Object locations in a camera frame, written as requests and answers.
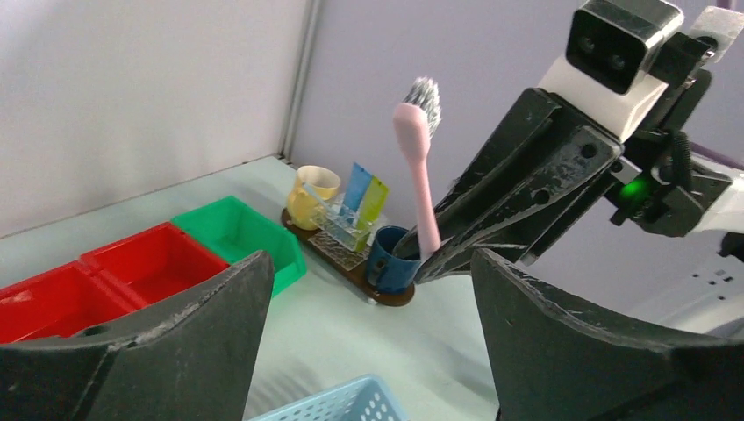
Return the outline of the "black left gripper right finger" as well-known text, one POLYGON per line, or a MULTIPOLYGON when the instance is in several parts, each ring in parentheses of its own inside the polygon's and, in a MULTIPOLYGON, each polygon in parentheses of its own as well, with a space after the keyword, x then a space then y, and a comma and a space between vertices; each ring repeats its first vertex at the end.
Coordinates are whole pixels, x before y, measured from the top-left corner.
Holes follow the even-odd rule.
POLYGON ((498 419, 742 419, 741 340, 608 310, 488 249, 470 272, 498 419))

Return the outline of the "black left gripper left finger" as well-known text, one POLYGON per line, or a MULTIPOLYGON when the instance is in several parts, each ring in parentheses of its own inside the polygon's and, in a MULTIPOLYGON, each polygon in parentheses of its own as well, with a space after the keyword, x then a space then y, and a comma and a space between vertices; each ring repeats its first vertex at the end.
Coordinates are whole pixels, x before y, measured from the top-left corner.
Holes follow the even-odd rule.
POLYGON ((240 420, 274 285, 267 252, 69 338, 1 348, 4 420, 240 420))

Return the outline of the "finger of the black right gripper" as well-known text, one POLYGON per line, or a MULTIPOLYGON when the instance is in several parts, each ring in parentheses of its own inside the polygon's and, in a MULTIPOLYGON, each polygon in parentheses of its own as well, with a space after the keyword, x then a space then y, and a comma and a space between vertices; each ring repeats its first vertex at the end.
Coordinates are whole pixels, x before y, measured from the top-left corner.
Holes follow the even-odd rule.
POLYGON ((562 100, 524 90, 446 196, 435 205, 434 259, 490 249, 537 258, 562 233, 562 100))

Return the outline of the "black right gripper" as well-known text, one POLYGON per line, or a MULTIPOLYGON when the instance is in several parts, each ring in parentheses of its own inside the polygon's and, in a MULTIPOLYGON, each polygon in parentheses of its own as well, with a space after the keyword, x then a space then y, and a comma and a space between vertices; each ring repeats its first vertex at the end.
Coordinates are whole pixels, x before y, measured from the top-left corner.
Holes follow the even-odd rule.
POLYGON ((515 262, 553 228, 612 164, 613 172, 637 167, 628 182, 605 193, 616 210, 610 221, 634 222, 644 232, 681 238, 692 231, 731 180, 692 159, 683 131, 707 92, 712 74, 703 66, 719 53, 711 36, 677 33, 660 51, 651 74, 668 83, 625 143, 587 125, 562 136, 541 136, 512 161, 504 161, 437 217, 446 243, 414 277, 425 283, 466 273, 478 248, 515 262))

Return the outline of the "red plastic bin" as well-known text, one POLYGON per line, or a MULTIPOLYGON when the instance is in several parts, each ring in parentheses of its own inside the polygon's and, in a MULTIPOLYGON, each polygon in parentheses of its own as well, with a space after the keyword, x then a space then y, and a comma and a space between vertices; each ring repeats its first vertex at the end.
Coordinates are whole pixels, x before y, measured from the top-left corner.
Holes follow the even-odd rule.
POLYGON ((1 341, 71 337, 154 305, 228 268, 166 222, 1 290, 1 341))

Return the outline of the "green bin with toothbrushes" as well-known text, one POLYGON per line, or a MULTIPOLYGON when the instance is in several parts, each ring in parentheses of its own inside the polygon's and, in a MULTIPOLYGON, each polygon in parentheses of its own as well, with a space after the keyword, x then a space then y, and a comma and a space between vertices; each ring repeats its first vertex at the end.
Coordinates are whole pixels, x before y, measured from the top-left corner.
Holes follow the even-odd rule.
POLYGON ((268 252, 275 270, 273 296, 306 274, 294 234, 234 196, 186 211, 170 222, 230 264, 257 251, 268 252))

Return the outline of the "light blue plastic basket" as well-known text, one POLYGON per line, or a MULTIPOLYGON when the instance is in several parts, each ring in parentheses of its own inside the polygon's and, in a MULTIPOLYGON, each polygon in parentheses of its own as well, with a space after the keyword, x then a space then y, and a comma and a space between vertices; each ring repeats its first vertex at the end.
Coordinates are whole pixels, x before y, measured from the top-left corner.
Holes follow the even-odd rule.
POLYGON ((362 375, 269 411, 251 421, 409 421, 397 397, 377 375, 362 375))

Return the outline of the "dark blue ceramic mug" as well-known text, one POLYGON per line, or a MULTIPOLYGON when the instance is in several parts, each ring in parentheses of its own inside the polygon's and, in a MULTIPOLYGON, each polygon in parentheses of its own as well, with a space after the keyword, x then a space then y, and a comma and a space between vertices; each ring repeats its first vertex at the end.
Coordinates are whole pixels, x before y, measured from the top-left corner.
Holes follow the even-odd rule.
POLYGON ((380 294, 403 294, 420 266, 418 253, 403 258, 393 254, 406 233, 406 229, 396 225, 383 226, 376 232, 364 274, 367 284, 380 294))

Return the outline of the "clear glass rectangular container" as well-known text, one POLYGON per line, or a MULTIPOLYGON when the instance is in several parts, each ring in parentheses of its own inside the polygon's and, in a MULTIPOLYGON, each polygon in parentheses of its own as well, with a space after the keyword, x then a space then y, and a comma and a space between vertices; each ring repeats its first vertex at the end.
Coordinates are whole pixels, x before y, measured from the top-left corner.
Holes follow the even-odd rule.
POLYGON ((373 222, 362 222, 356 211, 351 211, 343 204, 344 196, 336 196, 330 201, 317 204, 311 212, 310 219, 322 232, 328 234, 351 252, 361 252, 370 246, 376 231, 386 225, 388 219, 380 214, 373 222))

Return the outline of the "yellow ceramic mug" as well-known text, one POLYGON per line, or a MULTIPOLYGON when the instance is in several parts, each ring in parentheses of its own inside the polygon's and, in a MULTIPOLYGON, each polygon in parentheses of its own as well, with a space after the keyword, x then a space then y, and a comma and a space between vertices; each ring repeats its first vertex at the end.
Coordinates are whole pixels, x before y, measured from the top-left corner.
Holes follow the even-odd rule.
POLYGON ((294 185, 286 199, 286 210, 294 226, 313 231, 317 226, 311 220, 319 200, 336 197, 341 185, 340 177, 332 170, 315 165, 297 169, 294 185))

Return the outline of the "lime green toothpaste tube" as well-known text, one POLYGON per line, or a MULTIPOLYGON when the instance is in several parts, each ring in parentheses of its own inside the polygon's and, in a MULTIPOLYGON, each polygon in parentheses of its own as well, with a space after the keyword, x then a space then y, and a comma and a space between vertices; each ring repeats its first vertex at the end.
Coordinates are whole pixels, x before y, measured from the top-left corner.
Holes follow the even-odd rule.
POLYGON ((379 178, 373 176, 357 212, 357 219, 354 225, 356 230, 364 232, 372 227, 383 210, 388 194, 388 186, 379 178))

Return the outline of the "blue toothpaste tube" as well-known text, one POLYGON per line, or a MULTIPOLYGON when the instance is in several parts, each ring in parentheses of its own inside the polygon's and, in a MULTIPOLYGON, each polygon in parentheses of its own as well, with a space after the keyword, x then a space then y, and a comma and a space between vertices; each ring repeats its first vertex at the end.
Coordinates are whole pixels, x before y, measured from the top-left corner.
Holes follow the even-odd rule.
POLYGON ((361 202, 372 180, 373 175, 367 169, 357 162, 353 164, 347 190, 340 207, 341 216, 350 216, 360 209, 361 202))

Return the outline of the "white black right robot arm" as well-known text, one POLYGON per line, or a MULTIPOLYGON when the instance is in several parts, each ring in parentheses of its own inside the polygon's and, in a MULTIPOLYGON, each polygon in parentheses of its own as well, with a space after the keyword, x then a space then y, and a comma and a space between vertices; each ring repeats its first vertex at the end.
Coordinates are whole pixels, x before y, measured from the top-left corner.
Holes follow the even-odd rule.
POLYGON ((693 146, 683 124, 706 92, 713 33, 573 29, 536 88, 524 90, 427 220, 398 242, 422 260, 416 282, 468 272, 476 249, 539 257, 598 199, 665 237, 741 232, 743 167, 693 146))

